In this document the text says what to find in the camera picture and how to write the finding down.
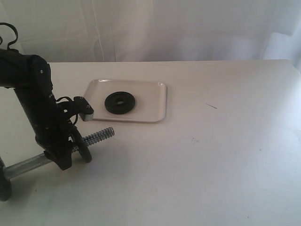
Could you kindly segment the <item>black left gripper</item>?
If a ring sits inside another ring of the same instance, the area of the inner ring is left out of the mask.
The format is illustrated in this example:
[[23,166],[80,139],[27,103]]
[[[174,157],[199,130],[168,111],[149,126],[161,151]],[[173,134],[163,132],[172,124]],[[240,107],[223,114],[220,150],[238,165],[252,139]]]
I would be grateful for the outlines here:
[[44,155],[53,161],[61,170],[72,166],[70,141],[74,127],[63,104],[56,102],[53,96],[34,95],[34,131],[36,140],[45,150]]

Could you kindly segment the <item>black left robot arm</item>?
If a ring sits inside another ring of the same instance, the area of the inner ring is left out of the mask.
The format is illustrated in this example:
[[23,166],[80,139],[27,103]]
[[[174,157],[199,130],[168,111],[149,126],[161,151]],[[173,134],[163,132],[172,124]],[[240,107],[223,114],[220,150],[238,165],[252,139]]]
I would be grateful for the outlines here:
[[50,65],[38,55],[2,49],[0,85],[14,89],[45,156],[61,170],[70,168],[71,124],[53,95]]

